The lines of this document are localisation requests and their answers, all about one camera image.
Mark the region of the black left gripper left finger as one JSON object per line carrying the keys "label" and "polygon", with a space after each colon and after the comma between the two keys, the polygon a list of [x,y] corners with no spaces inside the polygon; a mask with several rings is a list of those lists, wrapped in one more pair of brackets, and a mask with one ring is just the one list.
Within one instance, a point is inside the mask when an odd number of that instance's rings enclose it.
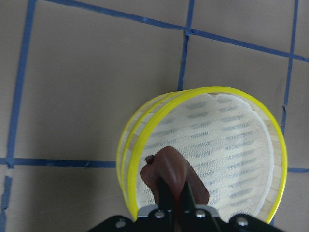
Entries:
{"label": "black left gripper left finger", "polygon": [[161,210],[172,212],[174,208],[174,200],[171,190],[164,180],[159,180],[158,183],[158,207]]}

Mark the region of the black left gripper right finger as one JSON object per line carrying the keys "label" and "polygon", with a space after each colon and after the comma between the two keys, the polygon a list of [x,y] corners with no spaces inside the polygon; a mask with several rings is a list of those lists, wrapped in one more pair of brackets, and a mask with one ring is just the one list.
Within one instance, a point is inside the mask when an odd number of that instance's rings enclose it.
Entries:
{"label": "black left gripper right finger", "polygon": [[190,213],[195,210],[196,204],[190,185],[186,182],[181,192],[181,212]]}

